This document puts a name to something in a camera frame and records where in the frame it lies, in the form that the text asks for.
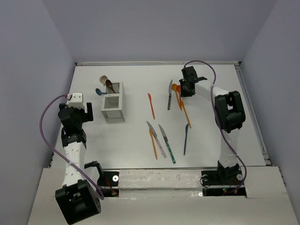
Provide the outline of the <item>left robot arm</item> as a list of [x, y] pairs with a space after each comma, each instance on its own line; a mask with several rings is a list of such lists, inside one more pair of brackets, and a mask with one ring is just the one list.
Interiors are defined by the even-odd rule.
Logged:
[[62, 123], [61, 140], [66, 161], [62, 187], [55, 192], [55, 199], [69, 225], [73, 225], [101, 213], [100, 201], [104, 199], [101, 188], [104, 174], [92, 169], [84, 171], [86, 133], [83, 123], [93, 121], [92, 104], [60, 104], [58, 117]]

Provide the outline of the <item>red-orange plastic spoon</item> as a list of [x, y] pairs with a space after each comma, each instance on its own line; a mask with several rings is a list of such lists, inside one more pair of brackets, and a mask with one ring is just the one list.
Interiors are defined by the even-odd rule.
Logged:
[[181, 86], [180, 85], [177, 85], [176, 92], [179, 96], [179, 107], [180, 107], [180, 110], [182, 111]]

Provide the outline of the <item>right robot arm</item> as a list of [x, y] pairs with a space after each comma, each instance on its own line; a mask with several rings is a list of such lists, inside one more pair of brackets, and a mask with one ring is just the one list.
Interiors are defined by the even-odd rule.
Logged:
[[208, 99], [212, 104], [216, 125], [221, 133], [220, 157], [216, 170], [202, 172], [205, 186], [228, 185], [230, 181], [242, 176], [238, 163], [237, 139], [239, 131], [246, 120], [241, 95], [238, 91], [227, 91], [215, 86], [216, 78], [209, 82], [199, 77], [193, 66], [184, 67], [180, 80], [181, 96], [191, 97], [195, 94]]

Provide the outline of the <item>blue plastic spoon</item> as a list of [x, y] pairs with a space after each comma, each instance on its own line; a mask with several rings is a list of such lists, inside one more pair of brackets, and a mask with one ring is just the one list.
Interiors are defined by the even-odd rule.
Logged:
[[96, 92], [96, 94], [99, 95], [99, 96], [102, 96], [102, 95], [107, 94], [106, 92], [102, 92], [99, 88], [96, 88], [96, 89], [95, 89], [95, 92]]

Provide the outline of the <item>beige wooden spoon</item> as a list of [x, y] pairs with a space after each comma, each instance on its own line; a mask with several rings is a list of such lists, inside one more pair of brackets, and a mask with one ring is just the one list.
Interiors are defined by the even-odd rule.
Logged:
[[108, 80], [108, 77], [106, 75], [103, 75], [99, 78], [99, 81], [101, 84], [106, 84], [107, 80]]

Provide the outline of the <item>dark brown wooden spoon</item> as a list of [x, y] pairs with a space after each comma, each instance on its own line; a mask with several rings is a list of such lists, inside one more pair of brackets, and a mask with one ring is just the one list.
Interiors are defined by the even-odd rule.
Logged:
[[106, 80], [105, 84], [106, 84], [107, 88], [109, 88], [112, 91], [112, 93], [115, 93], [112, 82], [109, 79]]

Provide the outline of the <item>yellow-orange plastic spoon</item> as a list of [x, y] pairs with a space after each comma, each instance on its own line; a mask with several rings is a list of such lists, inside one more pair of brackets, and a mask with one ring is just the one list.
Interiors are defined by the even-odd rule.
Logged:
[[172, 90], [175, 92], [175, 95], [176, 95], [176, 99], [177, 99], [179, 108], [181, 109], [180, 99], [179, 99], [179, 95], [178, 95], [178, 92], [177, 92], [177, 84], [175, 84], [175, 83], [172, 84]]

